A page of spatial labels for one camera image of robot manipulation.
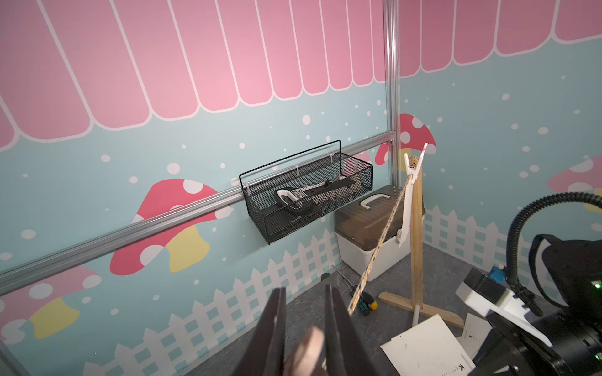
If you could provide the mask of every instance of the white paper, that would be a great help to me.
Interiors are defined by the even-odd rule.
[[[490,330],[491,325],[487,320],[470,313],[466,316],[464,331],[462,336],[458,338],[458,342],[470,356],[470,359],[474,359],[474,356],[479,352]]]
[[[474,363],[439,315],[381,346],[401,376],[464,376]]]

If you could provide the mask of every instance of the aluminum rail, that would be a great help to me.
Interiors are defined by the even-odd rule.
[[[394,138],[395,132],[388,131],[343,147],[341,151],[345,154],[353,155],[382,143],[392,141]],[[319,158],[324,158],[326,155],[327,154],[324,154],[306,160],[299,165],[311,163]],[[249,184],[253,185],[253,183],[284,174],[294,169],[294,166],[288,167],[281,171],[269,174],[268,176],[252,180]],[[181,206],[180,208],[157,215],[156,217],[130,224],[119,230],[65,248],[64,250],[41,257],[26,264],[19,265],[16,268],[4,271],[0,274],[0,295],[27,286],[53,274],[60,273],[76,265],[83,264],[86,261],[112,252],[117,248],[124,247],[130,243],[160,233],[171,227],[200,217],[203,214],[241,201],[242,199],[244,199],[243,192],[239,186],[230,188],[189,205]]]
[[[396,136],[391,145],[391,182],[400,185],[399,179],[399,112],[400,112],[400,79],[399,79],[399,0],[385,0],[383,3],[385,21],[386,48],[386,115],[388,129]]]

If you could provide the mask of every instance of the wooden stand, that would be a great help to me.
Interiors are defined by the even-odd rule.
[[[418,158],[412,157],[412,162],[417,164]],[[443,321],[458,328],[464,328],[464,320],[455,313],[441,308],[429,306],[423,302],[423,276],[422,276],[422,169],[417,171],[418,178],[414,183],[412,192],[412,214],[410,220],[410,244],[412,258],[412,298],[408,299],[390,292],[381,292],[378,297],[385,303],[414,312],[414,307],[420,307],[420,313],[426,316],[439,315]]]

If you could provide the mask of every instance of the black strap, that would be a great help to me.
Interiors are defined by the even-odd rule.
[[[541,292],[541,296],[543,296],[547,301],[549,301],[551,304],[555,305],[556,307],[566,309],[566,308],[568,308],[568,306],[563,306],[562,304],[555,302],[548,296],[548,294],[545,293],[544,289],[541,287],[541,284],[539,283],[539,279],[537,278],[537,270],[535,267],[535,260],[537,258],[537,251],[539,250],[539,246],[541,245],[541,242],[544,240],[547,240],[550,244],[562,242],[562,240],[555,237],[554,235],[545,234],[545,233],[536,235],[533,238],[533,242],[531,243],[531,249],[529,250],[529,269],[531,269],[531,276],[533,277],[533,282],[535,282],[535,286],[537,286],[537,289],[539,290],[539,292]]]

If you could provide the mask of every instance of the rope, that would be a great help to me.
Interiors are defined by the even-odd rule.
[[[351,315],[353,313],[353,311],[355,310],[355,307],[358,305],[359,297],[362,294],[362,292],[364,291],[364,287],[366,287],[366,281],[368,280],[368,275],[372,271],[372,266],[374,265],[374,260],[376,260],[376,256],[378,256],[378,252],[380,251],[380,248],[381,248],[383,242],[385,241],[386,233],[389,232],[389,227],[391,227],[391,223],[393,222],[393,218],[395,217],[395,213],[397,212],[399,203],[402,201],[403,197],[406,194],[406,187],[408,186],[408,183],[411,178],[412,178],[412,175],[409,174],[408,178],[406,179],[406,183],[403,185],[402,192],[397,197],[397,201],[395,202],[393,211],[391,211],[389,220],[386,222],[385,228],[383,229],[382,233],[380,234],[378,244],[376,245],[376,249],[374,250],[372,257],[370,258],[370,262],[368,263],[366,270],[362,274],[362,279],[359,282],[359,287],[353,293],[353,298],[351,299],[351,302],[349,303],[349,306],[347,307],[347,312],[349,313],[349,315]]]

